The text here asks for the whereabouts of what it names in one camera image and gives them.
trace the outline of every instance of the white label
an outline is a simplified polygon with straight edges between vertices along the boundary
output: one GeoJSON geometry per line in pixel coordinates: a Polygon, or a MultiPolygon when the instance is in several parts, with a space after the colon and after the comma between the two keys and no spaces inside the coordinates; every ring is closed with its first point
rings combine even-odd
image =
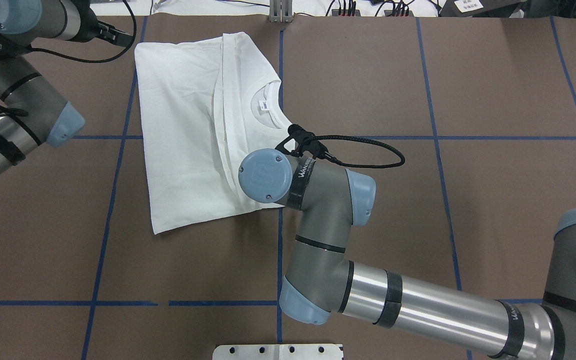
{"type": "Polygon", "coordinates": [[[454,2],[460,12],[471,12],[473,10],[482,9],[484,6],[480,0],[457,0],[454,2]]]}
{"type": "Polygon", "coordinates": [[[261,111],[263,111],[263,112],[269,112],[270,111],[270,107],[268,106],[268,101],[266,101],[266,100],[260,100],[259,101],[259,108],[261,108],[261,111]]]}

